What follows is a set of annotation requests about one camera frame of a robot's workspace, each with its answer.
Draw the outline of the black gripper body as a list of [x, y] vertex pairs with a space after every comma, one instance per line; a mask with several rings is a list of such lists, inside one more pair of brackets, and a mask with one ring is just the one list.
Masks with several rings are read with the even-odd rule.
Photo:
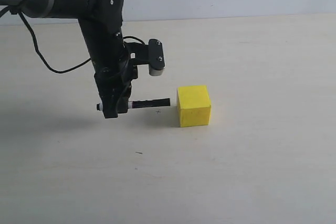
[[138, 65], [148, 63], [148, 45], [125, 42], [124, 47], [100, 46], [93, 52], [94, 78], [99, 95], [130, 95]]

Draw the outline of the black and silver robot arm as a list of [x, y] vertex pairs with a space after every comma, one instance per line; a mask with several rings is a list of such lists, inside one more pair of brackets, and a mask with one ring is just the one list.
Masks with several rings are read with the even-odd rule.
[[1, 14], [27, 18], [76, 19], [84, 37], [105, 118], [127, 113], [133, 79], [129, 45], [122, 33], [124, 0], [1, 0]]

